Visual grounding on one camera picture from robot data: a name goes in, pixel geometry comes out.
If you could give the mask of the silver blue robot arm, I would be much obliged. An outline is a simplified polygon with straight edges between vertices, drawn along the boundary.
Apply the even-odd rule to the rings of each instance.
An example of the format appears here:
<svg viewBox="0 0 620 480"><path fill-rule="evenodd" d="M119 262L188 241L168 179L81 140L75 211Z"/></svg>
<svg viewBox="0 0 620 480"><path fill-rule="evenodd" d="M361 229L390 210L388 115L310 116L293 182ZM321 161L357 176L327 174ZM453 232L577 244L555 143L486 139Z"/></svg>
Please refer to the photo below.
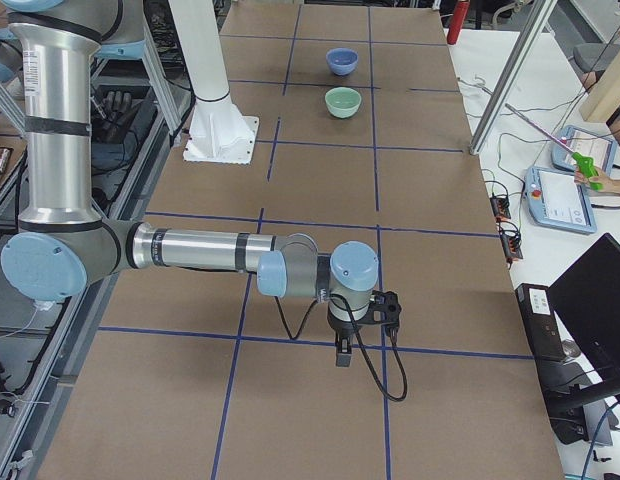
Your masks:
<svg viewBox="0 0 620 480"><path fill-rule="evenodd" d="M350 241L320 253L287 237L155 228L104 218L92 205L90 65L104 47L145 46L138 1L11 1L10 30L23 49L29 203L3 248L9 283L39 301L60 301L125 269L150 266L252 273L275 298L328 306L336 363L346 367L374 320L378 259Z"/></svg>

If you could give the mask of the person's hand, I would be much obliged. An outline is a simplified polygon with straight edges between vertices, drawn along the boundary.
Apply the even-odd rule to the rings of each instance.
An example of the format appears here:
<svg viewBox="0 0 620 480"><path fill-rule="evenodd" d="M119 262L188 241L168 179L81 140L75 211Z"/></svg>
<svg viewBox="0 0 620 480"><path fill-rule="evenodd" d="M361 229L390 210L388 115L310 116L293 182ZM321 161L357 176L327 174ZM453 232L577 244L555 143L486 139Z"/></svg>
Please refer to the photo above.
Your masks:
<svg viewBox="0 0 620 480"><path fill-rule="evenodd" d="M583 173L576 169L574 171L574 181L584 184L587 188L592 188L594 184L601 186L600 192L620 195L620 179L610 178L603 170L596 168L596 175L586 178Z"/></svg>

